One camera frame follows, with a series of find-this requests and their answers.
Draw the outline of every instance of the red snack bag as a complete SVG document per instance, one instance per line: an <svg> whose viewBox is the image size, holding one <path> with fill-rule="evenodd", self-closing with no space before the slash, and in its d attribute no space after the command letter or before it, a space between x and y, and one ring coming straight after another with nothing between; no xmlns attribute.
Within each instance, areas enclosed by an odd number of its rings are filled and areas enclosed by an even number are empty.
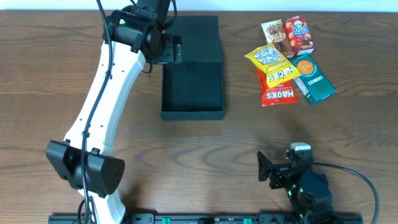
<svg viewBox="0 0 398 224"><path fill-rule="evenodd" d="M295 54L310 54L315 50L315 44L304 16L287 18L284 21L284 27Z"/></svg>
<svg viewBox="0 0 398 224"><path fill-rule="evenodd" d="M276 105L280 103L295 103L297 95L291 81L269 88L266 82L265 73L257 68L257 74L262 87L261 103L262 106Z"/></svg>

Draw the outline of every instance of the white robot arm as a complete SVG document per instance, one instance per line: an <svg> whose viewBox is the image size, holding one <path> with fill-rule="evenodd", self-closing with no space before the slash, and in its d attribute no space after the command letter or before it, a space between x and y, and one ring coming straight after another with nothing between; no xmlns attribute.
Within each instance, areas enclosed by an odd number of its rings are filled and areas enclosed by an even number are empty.
<svg viewBox="0 0 398 224"><path fill-rule="evenodd" d="M90 152L93 148L96 148L99 149L99 155L103 156L111 156L113 153L113 141L120 115L131 87L146 61L141 51L138 51L138 53L131 52L130 46L118 42L113 42L113 52L112 78L108 81L103 96L98 103L87 138L87 151ZM64 139L64 141L70 141L71 147L81 148L83 139L81 132L85 128L90 110L104 81L108 60L108 45L103 43L94 82L79 116ZM121 223L126 209L120 200L118 190L105 196L105 198L99 197L94 192L89 192L89 195L94 199L97 224Z"/></svg>
<svg viewBox="0 0 398 224"><path fill-rule="evenodd" d="M153 63L181 62L181 54L175 53L180 44L174 43L173 35L164 33L175 20L166 22L170 1L177 16L175 0L139 0L107 18L99 3L106 25L96 76L64 141L50 141L47 147L47 158L59 176L86 195L86 202L88 198L94 202L86 206L90 206L97 224L121 223L126 212L117 190L124 161L111 155L120 115L134 81L146 62L151 68ZM109 63L113 63L110 77Z"/></svg>

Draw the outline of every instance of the open black box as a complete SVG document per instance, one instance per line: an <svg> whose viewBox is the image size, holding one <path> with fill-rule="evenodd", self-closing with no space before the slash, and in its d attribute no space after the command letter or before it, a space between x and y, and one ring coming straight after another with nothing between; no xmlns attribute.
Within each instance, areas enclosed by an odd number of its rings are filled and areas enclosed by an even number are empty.
<svg viewBox="0 0 398 224"><path fill-rule="evenodd" d="M224 118L223 53L217 16L180 16L167 33L182 41L182 63L163 66L163 120Z"/></svg>

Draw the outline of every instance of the yellow snack bag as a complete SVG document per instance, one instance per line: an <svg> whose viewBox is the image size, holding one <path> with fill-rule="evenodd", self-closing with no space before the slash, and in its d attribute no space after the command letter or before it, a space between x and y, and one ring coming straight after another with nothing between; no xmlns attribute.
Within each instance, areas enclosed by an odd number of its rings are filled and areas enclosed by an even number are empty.
<svg viewBox="0 0 398 224"><path fill-rule="evenodd" d="M266 74L269 88L301 76L297 68L275 48L272 42L256 48L245 57Z"/></svg>

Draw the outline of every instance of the snack bag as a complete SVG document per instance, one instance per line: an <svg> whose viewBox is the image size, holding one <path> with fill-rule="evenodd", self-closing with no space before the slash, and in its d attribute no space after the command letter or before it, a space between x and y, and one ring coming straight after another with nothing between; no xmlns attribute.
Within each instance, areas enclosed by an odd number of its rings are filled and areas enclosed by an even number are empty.
<svg viewBox="0 0 398 224"><path fill-rule="evenodd" d="M297 68L275 48L273 43L258 47L245 57L266 74L269 88L301 76Z"/></svg>
<svg viewBox="0 0 398 224"><path fill-rule="evenodd" d="M297 102L297 95L291 81L269 88L265 82L265 74L257 68L257 74L262 87L261 103L262 106L276 105L281 103Z"/></svg>

